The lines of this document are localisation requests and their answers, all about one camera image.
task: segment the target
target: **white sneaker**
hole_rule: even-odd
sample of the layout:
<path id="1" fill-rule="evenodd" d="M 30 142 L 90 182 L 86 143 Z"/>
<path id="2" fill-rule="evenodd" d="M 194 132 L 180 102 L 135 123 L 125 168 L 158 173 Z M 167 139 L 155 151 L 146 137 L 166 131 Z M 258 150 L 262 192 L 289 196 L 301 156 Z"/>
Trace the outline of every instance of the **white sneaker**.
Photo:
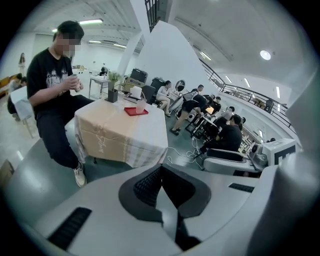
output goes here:
<path id="1" fill-rule="evenodd" d="M 87 178 L 84 174 L 84 167 L 82 163 L 79 163 L 78 167 L 73 169 L 74 176 L 75 176 L 75 182 L 76 184 L 82 188 L 84 185 L 87 184 Z"/>

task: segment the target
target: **cable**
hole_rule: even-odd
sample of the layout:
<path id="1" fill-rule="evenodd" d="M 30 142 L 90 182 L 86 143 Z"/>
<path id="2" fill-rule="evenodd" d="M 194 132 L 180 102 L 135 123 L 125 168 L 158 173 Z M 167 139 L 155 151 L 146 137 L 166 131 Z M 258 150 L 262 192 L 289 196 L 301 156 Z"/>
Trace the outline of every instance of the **cable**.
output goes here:
<path id="1" fill-rule="evenodd" d="M 191 142 L 192 146 L 194 147 L 193 151 L 187 151 L 185 153 L 185 155 L 180 154 L 174 147 L 168 147 L 168 149 L 173 149 L 179 156 L 181 157 L 186 157 L 186 158 L 191 158 L 193 159 L 193 161 L 183 161 L 183 163 L 196 163 L 201 169 L 203 169 L 203 167 L 198 164 L 197 159 L 194 159 L 194 156 L 197 156 L 198 154 L 200 154 L 200 148 L 198 147 L 198 139 L 195 137 L 192 137 L 192 142 Z M 170 164 L 173 164 L 172 162 L 172 157 L 170 155 L 167 156 L 168 161 L 170 162 Z"/>

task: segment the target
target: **railing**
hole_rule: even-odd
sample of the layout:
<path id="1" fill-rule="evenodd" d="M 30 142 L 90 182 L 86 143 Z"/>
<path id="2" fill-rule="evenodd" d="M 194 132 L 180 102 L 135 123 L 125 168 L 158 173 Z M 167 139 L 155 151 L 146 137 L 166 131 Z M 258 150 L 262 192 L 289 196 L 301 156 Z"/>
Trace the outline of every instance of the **railing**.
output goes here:
<path id="1" fill-rule="evenodd" d="M 287 126 L 291 131 L 296 133 L 289 119 L 286 117 L 286 111 L 288 109 L 286 105 L 253 90 L 226 84 L 211 67 L 209 67 L 202 59 L 199 58 L 199 60 L 204 67 L 204 71 L 206 72 L 206 76 L 208 77 L 210 83 L 216 86 L 220 92 L 227 93 L 256 105 L 258 108 L 267 111 L 281 123 Z"/>
<path id="2" fill-rule="evenodd" d="M 151 32 L 159 20 L 157 16 L 157 11 L 159 11 L 160 8 L 159 0 L 144 0 L 144 4 Z"/>
<path id="3" fill-rule="evenodd" d="M 261 108 L 278 119 L 281 123 L 287 126 L 291 131 L 296 133 L 295 129 L 292 127 L 289 119 L 286 117 L 287 106 L 281 104 L 280 102 L 271 99 L 261 93 L 255 92 L 253 90 L 245 89 L 242 87 L 233 86 L 230 84 L 225 84 L 220 90 L 222 93 L 226 93 L 249 102 L 258 108 Z"/>
<path id="4" fill-rule="evenodd" d="M 206 72 L 206 76 L 208 77 L 209 82 L 213 84 L 215 87 L 217 87 L 219 90 L 221 90 L 221 88 L 224 87 L 225 82 L 216 72 L 213 71 L 211 67 L 204 63 L 202 59 L 199 58 L 199 60 L 201 61 L 202 66 L 204 67 L 204 71 Z"/>

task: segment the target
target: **gray floor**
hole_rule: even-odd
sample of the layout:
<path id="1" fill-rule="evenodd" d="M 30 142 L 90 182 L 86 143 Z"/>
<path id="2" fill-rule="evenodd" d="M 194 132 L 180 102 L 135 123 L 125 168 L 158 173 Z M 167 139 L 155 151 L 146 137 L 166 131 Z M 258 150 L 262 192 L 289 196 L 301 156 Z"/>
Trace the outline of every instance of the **gray floor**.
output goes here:
<path id="1" fill-rule="evenodd" d="M 170 133 L 169 129 L 175 122 L 176 118 L 173 116 L 166 118 L 168 145 L 175 148 L 181 155 L 185 155 L 187 151 L 194 150 L 191 136 L 184 129 L 179 136 Z M 70 145 L 77 152 L 72 121 L 66 126 L 66 129 Z M 196 163 L 185 162 L 191 159 L 179 156 L 171 148 L 168 149 L 167 156 L 171 156 L 174 164 L 200 169 Z M 92 157 L 88 157 L 85 164 L 88 182 L 130 169 L 129 165 L 122 162 L 97 159 L 97 163 L 94 163 Z M 16 218 L 33 226 L 44 213 L 56 207 L 79 189 L 73 171 L 50 159 L 42 140 L 39 139 L 15 170 L 15 174 L 6 187 L 5 198 Z"/>

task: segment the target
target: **white tablecloth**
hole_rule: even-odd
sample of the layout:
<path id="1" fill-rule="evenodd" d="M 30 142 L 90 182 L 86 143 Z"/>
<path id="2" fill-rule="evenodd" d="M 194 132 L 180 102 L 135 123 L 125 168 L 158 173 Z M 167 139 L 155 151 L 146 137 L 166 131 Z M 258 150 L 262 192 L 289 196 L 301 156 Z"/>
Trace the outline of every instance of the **white tablecloth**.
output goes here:
<path id="1" fill-rule="evenodd" d="M 146 105 L 149 114 L 129 116 L 124 107 L 137 104 L 100 99 L 75 112 L 80 160 L 86 155 L 127 163 L 133 168 L 162 163 L 168 139 L 163 110 Z"/>
<path id="2" fill-rule="evenodd" d="M 33 116 L 33 108 L 28 100 L 26 86 L 11 92 L 10 97 L 20 120 Z"/>

